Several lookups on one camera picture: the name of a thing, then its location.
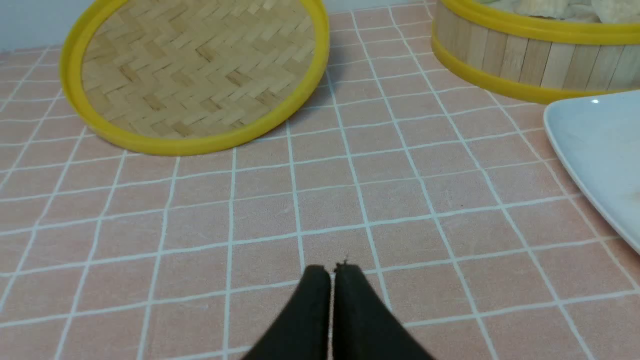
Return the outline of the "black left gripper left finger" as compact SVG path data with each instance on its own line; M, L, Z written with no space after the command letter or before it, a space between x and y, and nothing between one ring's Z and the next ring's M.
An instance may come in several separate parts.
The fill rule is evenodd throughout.
M244 360L326 360L331 281L322 265L308 265L288 303Z

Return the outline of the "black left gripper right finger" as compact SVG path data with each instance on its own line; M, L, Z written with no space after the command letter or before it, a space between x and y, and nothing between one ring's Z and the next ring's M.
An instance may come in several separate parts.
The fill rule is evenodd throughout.
M334 268L334 360L432 360L387 309L362 269L338 263Z

